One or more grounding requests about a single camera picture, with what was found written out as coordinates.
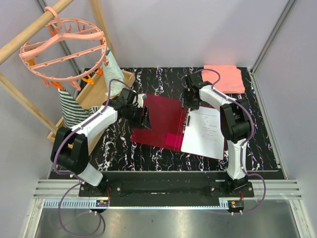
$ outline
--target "gray floor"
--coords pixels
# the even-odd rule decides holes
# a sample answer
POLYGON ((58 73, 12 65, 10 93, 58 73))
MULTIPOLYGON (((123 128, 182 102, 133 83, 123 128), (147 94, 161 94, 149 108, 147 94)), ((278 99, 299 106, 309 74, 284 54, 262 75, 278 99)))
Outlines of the gray floor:
MULTIPOLYGON (((248 207, 254 201, 246 201, 248 207)), ((98 224, 93 214, 73 220, 84 210, 63 209, 67 228, 78 234, 92 232, 98 224)), ((93 237, 101 238, 299 238, 296 224, 286 201, 265 201, 251 213, 220 215, 203 210, 107 210, 102 213, 106 229, 93 237)), ((68 238, 59 226, 57 209, 44 209, 38 238, 68 238)))

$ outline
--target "robotic arm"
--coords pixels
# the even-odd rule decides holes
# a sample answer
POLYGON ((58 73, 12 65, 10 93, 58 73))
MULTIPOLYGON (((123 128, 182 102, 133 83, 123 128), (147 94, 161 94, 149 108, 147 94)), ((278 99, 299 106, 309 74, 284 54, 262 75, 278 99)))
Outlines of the robotic arm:
POLYGON ((188 88, 183 91, 182 107, 197 110, 200 101, 209 103, 220 111, 220 127, 224 138, 228 143, 229 165, 227 169, 228 179, 225 181, 226 191, 241 191, 247 183, 248 177, 244 173, 247 143, 242 143, 251 134, 251 126, 248 116, 233 101, 247 108, 245 99, 236 100, 216 88, 210 82, 203 82, 201 78, 186 76, 188 88))
POLYGON ((92 116, 71 129, 61 127, 56 133, 51 161, 54 162, 57 150, 65 138, 80 127, 80 130, 70 137, 62 147, 58 154, 57 165, 79 176, 96 187, 97 190, 105 191, 106 178, 89 163, 88 144, 96 135, 119 118, 128 119, 132 127, 151 129, 149 109, 143 107, 145 99, 145 94, 138 95, 134 91, 123 88, 118 97, 109 100, 106 109, 105 106, 101 106, 92 116))

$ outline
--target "white paper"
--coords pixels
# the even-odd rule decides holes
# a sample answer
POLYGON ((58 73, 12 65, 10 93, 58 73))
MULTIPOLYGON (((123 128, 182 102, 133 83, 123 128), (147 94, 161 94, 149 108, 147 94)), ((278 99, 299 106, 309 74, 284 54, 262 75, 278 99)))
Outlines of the white paper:
POLYGON ((220 112, 199 107, 189 112, 181 151, 223 160, 224 138, 220 129, 220 112))

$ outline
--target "wooden pole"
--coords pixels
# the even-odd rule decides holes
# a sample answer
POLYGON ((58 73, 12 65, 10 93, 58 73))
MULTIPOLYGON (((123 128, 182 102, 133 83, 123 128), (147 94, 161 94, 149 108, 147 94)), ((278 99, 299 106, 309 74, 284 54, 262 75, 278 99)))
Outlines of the wooden pole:
POLYGON ((27 97, 25 97, 2 73, 0 73, 0 85, 17 100, 22 106, 30 111, 48 129, 56 133, 58 128, 53 124, 27 97))
MULTIPOLYGON (((74 0, 60 0, 53 6, 53 9, 60 13, 74 0)), ((45 12, 31 25, 25 28, 20 34, 14 37, 9 43, 3 46, 0 50, 0 65, 5 62, 14 52, 16 52, 21 46, 30 40, 36 33, 38 33, 45 25, 54 19, 53 14, 50 11, 45 12)))
POLYGON ((96 20, 96 24, 97 24, 98 28, 104 32, 104 35, 105 35, 106 40, 107 40, 107 46, 111 49, 111 52, 115 58, 114 48, 112 46, 110 34, 108 32, 107 23, 106 23, 103 9, 101 7, 100 0, 89 0, 89 3, 90 3, 90 7, 93 11, 95 20, 96 20))

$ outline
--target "striped cloth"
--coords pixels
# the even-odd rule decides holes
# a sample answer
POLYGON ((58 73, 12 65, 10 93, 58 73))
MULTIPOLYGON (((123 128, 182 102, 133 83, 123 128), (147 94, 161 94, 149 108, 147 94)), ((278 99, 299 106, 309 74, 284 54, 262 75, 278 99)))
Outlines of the striped cloth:
POLYGON ((58 89, 58 93, 61 110, 63 112, 64 123, 68 128, 81 123, 100 108, 95 106, 91 107, 90 109, 83 109, 67 90, 58 89))

